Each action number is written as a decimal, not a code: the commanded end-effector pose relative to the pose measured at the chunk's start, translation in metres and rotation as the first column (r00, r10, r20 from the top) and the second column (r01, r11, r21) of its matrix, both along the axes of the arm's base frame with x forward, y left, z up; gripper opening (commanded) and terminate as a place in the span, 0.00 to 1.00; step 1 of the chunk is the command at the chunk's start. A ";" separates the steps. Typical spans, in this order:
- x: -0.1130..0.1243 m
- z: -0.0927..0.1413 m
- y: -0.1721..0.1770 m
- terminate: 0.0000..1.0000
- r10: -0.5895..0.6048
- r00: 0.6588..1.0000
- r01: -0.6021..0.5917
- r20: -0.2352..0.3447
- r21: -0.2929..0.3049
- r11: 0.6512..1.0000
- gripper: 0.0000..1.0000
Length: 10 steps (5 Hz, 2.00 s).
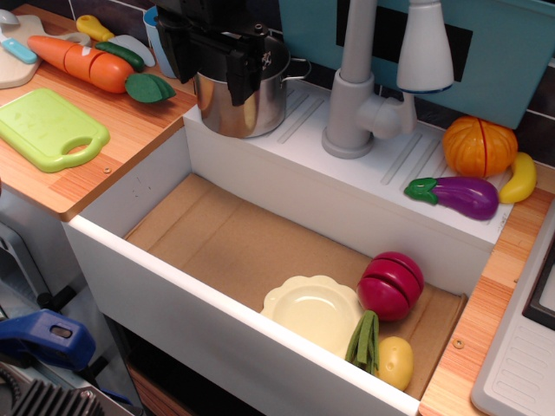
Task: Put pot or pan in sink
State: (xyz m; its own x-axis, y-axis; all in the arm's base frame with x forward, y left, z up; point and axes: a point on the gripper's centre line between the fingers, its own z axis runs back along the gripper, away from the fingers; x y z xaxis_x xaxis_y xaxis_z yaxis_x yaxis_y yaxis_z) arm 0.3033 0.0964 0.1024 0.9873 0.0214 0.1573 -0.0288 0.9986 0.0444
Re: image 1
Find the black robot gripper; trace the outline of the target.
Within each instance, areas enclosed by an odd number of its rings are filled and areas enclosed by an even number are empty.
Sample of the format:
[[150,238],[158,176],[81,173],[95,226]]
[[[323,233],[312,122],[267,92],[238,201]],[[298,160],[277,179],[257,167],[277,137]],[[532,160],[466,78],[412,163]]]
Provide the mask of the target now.
[[259,90],[269,29],[245,1],[156,1],[157,30],[174,76],[189,82],[199,70],[198,49],[225,54],[226,83],[239,107]]

